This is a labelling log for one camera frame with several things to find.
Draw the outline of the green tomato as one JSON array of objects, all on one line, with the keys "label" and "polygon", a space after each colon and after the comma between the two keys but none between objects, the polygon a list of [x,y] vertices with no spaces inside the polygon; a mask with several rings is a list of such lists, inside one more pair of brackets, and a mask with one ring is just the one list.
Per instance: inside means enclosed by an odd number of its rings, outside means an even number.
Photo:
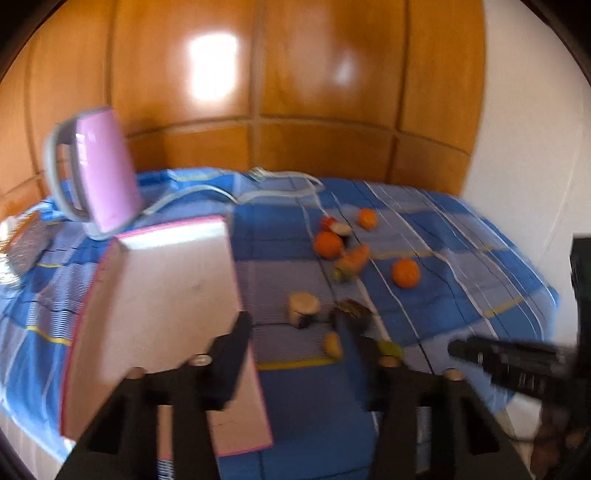
[{"label": "green tomato", "polygon": [[382,356],[393,357],[399,360],[405,358],[404,348],[396,342],[381,340],[378,346]]}]

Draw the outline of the pink white cardboard box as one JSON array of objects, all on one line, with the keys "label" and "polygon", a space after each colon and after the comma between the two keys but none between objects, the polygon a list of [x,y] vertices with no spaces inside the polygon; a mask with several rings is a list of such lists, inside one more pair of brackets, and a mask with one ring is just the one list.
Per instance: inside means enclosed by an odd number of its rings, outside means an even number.
[{"label": "pink white cardboard box", "polygon": [[90,283],[65,363],[60,433],[76,441],[133,367],[204,353],[242,310],[228,225],[198,217],[116,236]]}]

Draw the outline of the red apple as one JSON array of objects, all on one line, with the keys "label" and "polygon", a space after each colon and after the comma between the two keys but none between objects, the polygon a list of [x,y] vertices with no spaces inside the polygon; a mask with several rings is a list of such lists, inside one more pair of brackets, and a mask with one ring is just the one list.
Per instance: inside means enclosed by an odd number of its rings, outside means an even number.
[{"label": "red apple", "polygon": [[338,222],[338,220],[335,219],[334,217],[325,216],[324,218],[322,218],[321,223],[320,223],[322,231],[331,231],[332,225],[334,225],[337,222]]}]

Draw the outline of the yellow small fruit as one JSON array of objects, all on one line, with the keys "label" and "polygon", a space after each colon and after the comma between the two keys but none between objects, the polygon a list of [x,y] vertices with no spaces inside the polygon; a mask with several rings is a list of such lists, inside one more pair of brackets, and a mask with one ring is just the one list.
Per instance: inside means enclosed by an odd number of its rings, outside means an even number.
[{"label": "yellow small fruit", "polygon": [[337,332],[331,331],[325,335],[324,344],[322,346],[324,346],[325,354],[327,354],[332,360],[341,362],[344,358],[342,345],[339,341],[339,334]]}]

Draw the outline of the dark brown passion fruit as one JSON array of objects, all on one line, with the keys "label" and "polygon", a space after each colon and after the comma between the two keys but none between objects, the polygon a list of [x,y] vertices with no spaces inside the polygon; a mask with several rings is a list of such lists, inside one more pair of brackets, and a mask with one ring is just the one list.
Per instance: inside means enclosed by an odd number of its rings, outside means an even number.
[{"label": "dark brown passion fruit", "polygon": [[349,298],[339,300],[329,311],[332,330],[338,329],[338,319],[341,317],[348,318],[360,335],[365,334],[373,322],[373,312],[366,305]]}]

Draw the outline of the beige mushroom stump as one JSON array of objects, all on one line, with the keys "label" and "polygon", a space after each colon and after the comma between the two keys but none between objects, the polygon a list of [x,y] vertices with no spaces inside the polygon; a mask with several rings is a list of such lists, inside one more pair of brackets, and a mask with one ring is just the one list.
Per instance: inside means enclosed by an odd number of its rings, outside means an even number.
[{"label": "beige mushroom stump", "polygon": [[297,329],[305,329],[317,320],[321,302],[311,293],[298,291],[290,293],[287,303],[288,322]]}]

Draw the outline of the orange mandarin right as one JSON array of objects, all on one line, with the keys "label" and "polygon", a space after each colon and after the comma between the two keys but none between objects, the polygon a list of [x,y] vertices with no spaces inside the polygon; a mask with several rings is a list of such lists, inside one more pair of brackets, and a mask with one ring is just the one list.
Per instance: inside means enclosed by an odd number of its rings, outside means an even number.
[{"label": "orange mandarin right", "polygon": [[402,289],[412,289],[421,282],[421,270],[417,262],[410,258],[396,261],[392,266],[392,279]]}]

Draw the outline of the blue plaid tablecloth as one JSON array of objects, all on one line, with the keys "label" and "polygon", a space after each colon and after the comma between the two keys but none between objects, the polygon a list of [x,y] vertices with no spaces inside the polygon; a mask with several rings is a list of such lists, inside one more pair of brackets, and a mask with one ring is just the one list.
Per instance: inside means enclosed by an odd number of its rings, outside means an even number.
[{"label": "blue plaid tablecloth", "polygon": [[329,311],[354,299],[370,335],[402,346],[415,369],[454,366],[447,347],[472,334],[548,340],[556,291],[491,222],[452,196],[380,183],[212,168],[138,178],[142,227],[222,216],[242,304],[253,318],[273,445],[221,460],[226,479],[360,479],[377,419],[363,412],[342,367],[325,356],[325,316],[288,320],[304,291]]}]

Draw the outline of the orange carrot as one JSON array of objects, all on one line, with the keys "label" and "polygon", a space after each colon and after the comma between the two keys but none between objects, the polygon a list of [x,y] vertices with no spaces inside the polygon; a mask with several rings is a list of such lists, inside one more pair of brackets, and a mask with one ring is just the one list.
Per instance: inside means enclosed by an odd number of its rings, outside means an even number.
[{"label": "orange carrot", "polygon": [[360,275],[363,268],[367,265],[370,259],[370,246],[367,244],[360,244],[351,251],[342,255],[337,262],[335,262],[334,271],[332,271],[332,279],[337,282],[348,282]]}]

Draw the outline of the orange mandarin near kettle side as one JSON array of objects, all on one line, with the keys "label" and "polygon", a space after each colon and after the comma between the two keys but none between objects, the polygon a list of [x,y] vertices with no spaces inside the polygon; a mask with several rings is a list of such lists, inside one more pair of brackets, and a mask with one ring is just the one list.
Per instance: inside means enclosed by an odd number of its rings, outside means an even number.
[{"label": "orange mandarin near kettle side", "polygon": [[341,238],[331,231],[318,232],[314,240],[314,250],[318,256],[325,260],[339,258],[344,251],[345,245]]}]

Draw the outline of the orange mandarin far small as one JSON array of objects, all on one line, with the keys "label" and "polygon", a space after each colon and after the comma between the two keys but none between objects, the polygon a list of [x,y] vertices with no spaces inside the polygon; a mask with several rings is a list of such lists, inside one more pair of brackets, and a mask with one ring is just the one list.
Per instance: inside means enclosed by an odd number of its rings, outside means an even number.
[{"label": "orange mandarin far small", "polygon": [[379,216],[377,211],[370,208],[362,208],[359,210],[358,217],[356,218],[359,226],[367,231],[372,231],[377,228],[379,224]]}]

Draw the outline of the silver ornate tissue box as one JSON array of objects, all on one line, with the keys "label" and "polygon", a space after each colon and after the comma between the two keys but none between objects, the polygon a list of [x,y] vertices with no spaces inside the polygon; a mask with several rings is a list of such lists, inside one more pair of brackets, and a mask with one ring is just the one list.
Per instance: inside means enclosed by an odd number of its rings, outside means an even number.
[{"label": "silver ornate tissue box", "polygon": [[1,272],[15,282],[24,276],[49,246],[50,233],[37,212],[19,221],[1,243]]}]

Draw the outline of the wooden panelled wardrobe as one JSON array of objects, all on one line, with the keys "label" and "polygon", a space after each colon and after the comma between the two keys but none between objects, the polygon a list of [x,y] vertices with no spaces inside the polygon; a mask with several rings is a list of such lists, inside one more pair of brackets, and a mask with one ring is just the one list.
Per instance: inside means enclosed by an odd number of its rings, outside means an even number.
[{"label": "wooden panelled wardrobe", "polygon": [[1,72],[1,213],[42,144],[112,106],[138,171],[297,170],[459,194],[485,77],[479,1],[49,1]]}]

